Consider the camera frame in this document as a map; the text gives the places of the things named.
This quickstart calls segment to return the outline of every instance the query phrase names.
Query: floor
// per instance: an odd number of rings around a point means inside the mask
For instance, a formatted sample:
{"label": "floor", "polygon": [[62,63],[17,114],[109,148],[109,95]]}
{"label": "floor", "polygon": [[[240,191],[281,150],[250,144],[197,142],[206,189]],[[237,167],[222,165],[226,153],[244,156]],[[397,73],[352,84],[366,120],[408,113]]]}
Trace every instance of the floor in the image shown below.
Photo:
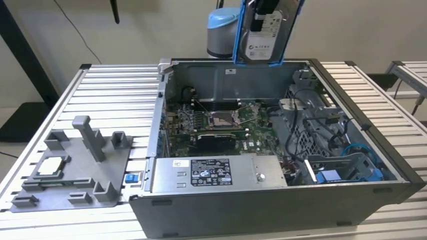
{"label": "floor", "polygon": [[[15,109],[17,107],[0,108],[0,126],[2,126],[2,124],[6,122],[6,120],[14,113]],[[0,152],[14,155],[14,156],[19,156],[25,146],[26,146],[26,143],[0,142]],[[0,154],[0,182],[5,177],[5,175],[7,174],[7,171],[14,161],[15,161],[15,158]]]}

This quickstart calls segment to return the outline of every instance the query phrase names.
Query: black pole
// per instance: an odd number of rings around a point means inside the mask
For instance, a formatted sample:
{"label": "black pole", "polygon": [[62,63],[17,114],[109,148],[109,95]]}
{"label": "black pole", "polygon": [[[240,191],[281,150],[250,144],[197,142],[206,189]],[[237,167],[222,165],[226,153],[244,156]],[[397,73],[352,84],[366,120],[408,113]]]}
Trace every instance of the black pole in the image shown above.
{"label": "black pole", "polygon": [[2,0],[0,0],[0,35],[45,105],[51,108],[58,100],[58,94]]}

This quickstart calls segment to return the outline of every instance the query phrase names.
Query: white wall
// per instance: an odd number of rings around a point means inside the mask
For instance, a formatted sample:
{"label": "white wall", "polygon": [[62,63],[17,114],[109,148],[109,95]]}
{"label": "white wall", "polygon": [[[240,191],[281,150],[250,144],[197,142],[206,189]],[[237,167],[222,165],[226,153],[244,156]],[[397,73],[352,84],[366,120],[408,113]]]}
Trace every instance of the white wall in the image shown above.
{"label": "white wall", "polygon": [[[119,24],[106,0],[57,0],[105,64],[154,64],[206,56],[206,16],[214,0],[119,0]],[[240,0],[225,0],[238,5]],[[5,0],[39,62],[61,89],[81,63],[95,63],[51,0]],[[392,60],[427,60],[427,0],[306,0],[288,58],[354,61],[382,72]]]}
{"label": "white wall", "polygon": [[0,108],[15,108],[23,102],[42,102],[42,100],[0,37]]}

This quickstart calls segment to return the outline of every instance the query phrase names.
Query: cable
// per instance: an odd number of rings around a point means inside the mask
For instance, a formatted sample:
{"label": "cable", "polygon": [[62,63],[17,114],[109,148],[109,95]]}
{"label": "cable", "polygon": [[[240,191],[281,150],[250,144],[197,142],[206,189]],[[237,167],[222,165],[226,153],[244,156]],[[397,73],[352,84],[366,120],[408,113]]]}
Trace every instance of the cable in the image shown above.
{"label": "cable", "polygon": [[349,144],[349,145],[344,148],[344,150],[341,151],[340,156],[344,156],[344,154],[346,153],[346,150],[348,150],[349,148],[352,148],[352,147],[360,147],[360,148],[365,149],[366,152],[372,154],[372,157],[373,157],[373,159],[374,159],[373,165],[376,165],[376,163],[377,163],[376,155],[374,155],[373,151],[370,150],[370,148],[369,148],[366,145],[361,144],[361,143],[352,143],[352,144]]}
{"label": "cable", "polygon": [[0,151],[0,154],[2,154],[2,155],[6,155],[6,156],[9,156],[9,157],[11,157],[11,158],[18,158],[17,156],[14,156],[14,155],[11,155],[11,154],[7,154],[7,153],[5,153],[5,152],[2,152],[2,151]]}
{"label": "cable", "polygon": [[314,94],[317,94],[316,90],[313,90],[313,89],[310,89],[310,88],[301,88],[300,90],[297,90],[297,91],[293,93],[293,98],[296,98],[296,94],[297,94],[300,91],[310,91],[310,92],[313,92]]}
{"label": "cable", "polygon": [[85,45],[85,48],[86,48],[86,49],[90,51],[90,53],[93,54],[94,58],[95,58],[97,61],[98,61],[98,64],[102,64],[98,56],[95,56],[94,52],[93,52],[91,49],[89,48],[87,43],[86,43],[86,41],[85,41],[85,38],[82,37],[82,35],[81,35],[81,33],[79,33],[75,25],[73,24],[73,22],[71,22],[70,19],[67,18],[66,14],[65,14],[65,12],[63,12],[63,10],[62,10],[62,8],[61,8],[61,5],[58,4],[57,0],[53,0],[53,2],[55,3],[55,5],[57,5],[57,7],[58,7],[58,10],[59,10],[61,13],[63,14],[63,17],[66,18],[67,22],[70,23],[70,25],[71,25],[73,29],[75,30],[77,34],[79,35],[79,38],[81,38],[82,43],[83,43],[83,45]]}
{"label": "cable", "polygon": [[329,138],[329,140],[326,141],[326,147],[330,149],[332,146],[332,142],[334,140],[334,138],[340,138],[342,137],[345,134],[346,134],[346,131],[348,131],[348,123],[350,122],[350,120],[353,120],[354,118],[349,118],[348,121],[344,123],[344,131],[340,133],[338,131],[336,132],[336,134],[333,134],[333,136]]}
{"label": "cable", "polygon": [[194,99],[191,98],[193,101],[201,106],[201,108],[203,109],[203,111],[206,112],[206,114],[209,114],[209,111],[206,110],[205,106],[202,106],[202,104]]}
{"label": "cable", "polygon": [[392,99],[396,99],[397,91],[398,91],[401,82],[402,82],[402,81],[401,81],[401,79],[400,79],[400,82],[398,82],[398,84],[397,84],[397,87],[394,88],[394,92],[393,92],[393,97],[392,97]]}
{"label": "cable", "polygon": [[216,9],[221,9],[224,7],[224,0],[216,0]]}
{"label": "cable", "polygon": [[289,132],[286,139],[285,139],[284,148],[285,148],[286,154],[290,156],[290,158],[297,160],[298,162],[302,162],[302,160],[289,151],[289,142],[290,142],[292,135],[294,133],[297,118],[298,118],[298,109],[297,109],[294,98],[293,98],[293,121],[292,121],[290,132]]}
{"label": "cable", "polygon": [[414,107],[413,107],[413,110],[412,110],[412,113],[410,113],[410,115],[413,116],[413,114],[416,113],[416,110],[418,109],[418,105],[414,105]]}

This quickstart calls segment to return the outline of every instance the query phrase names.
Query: black cable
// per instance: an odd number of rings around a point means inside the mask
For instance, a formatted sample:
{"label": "black cable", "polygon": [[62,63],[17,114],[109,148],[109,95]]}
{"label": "black cable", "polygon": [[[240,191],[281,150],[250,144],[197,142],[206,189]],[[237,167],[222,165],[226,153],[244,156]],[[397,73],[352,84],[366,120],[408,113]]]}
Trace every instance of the black cable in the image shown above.
{"label": "black cable", "polygon": [[81,35],[81,33],[79,33],[75,25],[73,24],[73,22],[71,22],[70,19],[67,18],[67,16],[66,16],[66,14],[65,14],[65,12],[63,12],[63,10],[62,10],[62,8],[61,8],[57,0],[53,0],[53,2],[55,3],[55,5],[57,5],[57,7],[58,7],[58,10],[61,11],[62,15],[65,16],[65,18],[66,18],[67,22],[70,23],[73,29],[75,30],[77,34],[79,35],[79,38],[81,38],[82,43],[83,43],[83,45],[85,45],[85,48],[86,48],[86,49],[90,51],[90,53],[93,54],[94,58],[95,58],[97,61],[98,61],[98,64],[102,64],[98,56],[95,56],[94,52],[93,52],[91,49],[89,48],[87,43],[86,43],[86,41],[85,41],[85,38],[82,37],[82,35]]}
{"label": "black cable", "polygon": [[298,109],[297,109],[296,101],[293,98],[293,121],[292,121],[290,132],[289,132],[286,139],[285,139],[284,148],[285,148],[286,154],[290,156],[290,158],[297,160],[298,162],[302,162],[302,160],[289,151],[289,142],[290,142],[292,135],[294,133],[297,118],[298,118]]}
{"label": "black cable", "polygon": [[354,118],[349,118],[345,123],[344,123],[344,131],[340,133],[338,131],[336,132],[336,134],[333,134],[333,136],[329,138],[329,140],[326,141],[326,147],[328,149],[330,150],[332,149],[332,142],[334,140],[334,138],[340,138],[342,137],[345,134],[346,134],[346,131],[348,131],[348,123],[350,122],[350,120],[353,120]]}
{"label": "black cable", "polygon": [[413,107],[413,110],[412,110],[412,113],[410,115],[413,116],[413,114],[416,113],[416,110],[418,109],[418,105],[416,104],[414,107]]}
{"label": "black cable", "polygon": [[9,157],[11,157],[11,158],[18,158],[17,156],[14,156],[14,155],[11,155],[11,154],[7,154],[7,153],[5,153],[5,152],[2,152],[2,151],[0,151],[0,154],[2,154],[2,155],[6,155],[6,156],[9,156]]}
{"label": "black cable", "polygon": [[402,82],[402,81],[401,81],[401,79],[400,79],[400,82],[398,82],[398,84],[397,84],[397,87],[394,88],[394,92],[393,92],[393,97],[392,97],[392,99],[396,99],[397,91],[398,91],[401,82]]}
{"label": "black cable", "polygon": [[313,89],[310,89],[310,88],[301,88],[300,90],[297,90],[297,91],[293,93],[293,98],[296,98],[296,94],[297,94],[300,91],[310,91],[310,92],[313,92],[314,94],[317,94],[316,90],[313,90]]}

